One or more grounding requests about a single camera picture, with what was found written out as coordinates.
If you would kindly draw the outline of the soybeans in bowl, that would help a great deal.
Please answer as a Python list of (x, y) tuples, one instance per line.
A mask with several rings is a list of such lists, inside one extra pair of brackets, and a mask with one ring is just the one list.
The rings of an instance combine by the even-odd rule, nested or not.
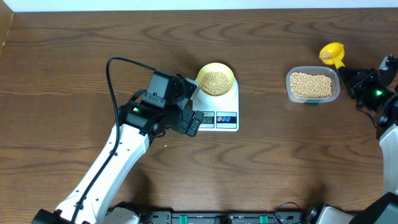
[(207, 95), (221, 96), (230, 91), (232, 83), (224, 73), (208, 72), (202, 77), (200, 86)]

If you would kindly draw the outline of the pale yellow bowl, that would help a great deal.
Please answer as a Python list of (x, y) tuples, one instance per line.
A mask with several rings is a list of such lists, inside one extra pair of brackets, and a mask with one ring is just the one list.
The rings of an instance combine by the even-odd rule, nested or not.
[(222, 64), (222, 63), (209, 63), (209, 64), (205, 65), (204, 67), (202, 67), (197, 75), (197, 82), (199, 83), (199, 85), (200, 85), (201, 79), (204, 76), (204, 74), (206, 74), (208, 72), (221, 72), (221, 73), (226, 74), (232, 83), (232, 87), (231, 87), (230, 91), (233, 89), (233, 85), (236, 83), (236, 81), (235, 81), (235, 77), (233, 75), (232, 69), (230, 69), (227, 65)]

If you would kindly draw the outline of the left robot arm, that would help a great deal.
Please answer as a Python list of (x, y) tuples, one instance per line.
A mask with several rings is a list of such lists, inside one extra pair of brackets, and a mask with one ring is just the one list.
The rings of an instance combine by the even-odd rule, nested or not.
[(139, 223), (129, 208), (110, 212), (110, 203), (133, 165), (155, 138), (168, 129), (194, 137), (203, 113), (187, 108), (199, 84), (181, 75), (155, 71), (147, 90), (140, 90), (116, 110), (109, 139), (75, 190), (54, 212), (38, 211), (33, 223)]

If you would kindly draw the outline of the cardboard box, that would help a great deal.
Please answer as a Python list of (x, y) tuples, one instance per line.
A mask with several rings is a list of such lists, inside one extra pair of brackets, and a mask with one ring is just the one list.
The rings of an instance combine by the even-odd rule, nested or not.
[(0, 54), (4, 50), (6, 39), (9, 34), (12, 20), (14, 18), (14, 12), (1, 0), (0, 3)]

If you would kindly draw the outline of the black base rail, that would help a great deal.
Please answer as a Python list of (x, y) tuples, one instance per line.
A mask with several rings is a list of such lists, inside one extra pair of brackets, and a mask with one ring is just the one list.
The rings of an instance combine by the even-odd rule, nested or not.
[(140, 209), (122, 202), (106, 212), (104, 223), (130, 224), (294, 224), (308, 223), (305, 214), (288, 210), (278, 212), (176, 212), (171, 208)]

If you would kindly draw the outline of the white digital kitchen scale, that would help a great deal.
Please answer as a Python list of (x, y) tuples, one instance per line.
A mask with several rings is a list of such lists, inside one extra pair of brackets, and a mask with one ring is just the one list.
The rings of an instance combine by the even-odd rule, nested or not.
[(204, 113), (199, 131), (235, 132), (239, 129), (239, 85), (233, 77), (231, 89), (221, 96), (199, 91), (193, 109)]

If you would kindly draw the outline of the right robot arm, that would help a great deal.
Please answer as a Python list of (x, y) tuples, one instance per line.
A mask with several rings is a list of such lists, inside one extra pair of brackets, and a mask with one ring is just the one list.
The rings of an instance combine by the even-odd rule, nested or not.
[(397, 66), (379, 70), (341, 67), (337, 70), (357, 110), (375, 112), (371, 121), (383, 155), (383, 196), (356, 215), (330, 205), (317, 205), (304, 218), (305, 223), (397, 223), (397, 89), (388, 89), (397, 75)]

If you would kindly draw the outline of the clear plastic container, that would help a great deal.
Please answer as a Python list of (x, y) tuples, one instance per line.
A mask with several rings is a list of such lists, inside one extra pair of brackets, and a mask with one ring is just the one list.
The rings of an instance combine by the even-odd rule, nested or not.
[(328, 67), (295, 67), (286, 76), (286, 86), (293, 103), (327, 103), (340, 94), (339, 78)]

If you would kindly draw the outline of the yellow measuring scoop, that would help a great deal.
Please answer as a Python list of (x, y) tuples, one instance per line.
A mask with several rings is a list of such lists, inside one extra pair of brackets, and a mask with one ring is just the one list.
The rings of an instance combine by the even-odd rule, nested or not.
[(345, 67), (343, 63), (344, 56), (344, 45), (339, 42), (333, 42), (324, 46), (319, 53), (319, 58), (324, 64), (334, 65), (336, 69)]

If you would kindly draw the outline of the soybeans pile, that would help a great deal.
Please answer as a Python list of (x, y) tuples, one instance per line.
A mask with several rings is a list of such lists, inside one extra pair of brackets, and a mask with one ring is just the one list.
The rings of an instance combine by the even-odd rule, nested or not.
[(332, 97), (331, 78), (325, 75), (294, 72), (289, 80), (292, 93), (295, 96), (302, 98)]

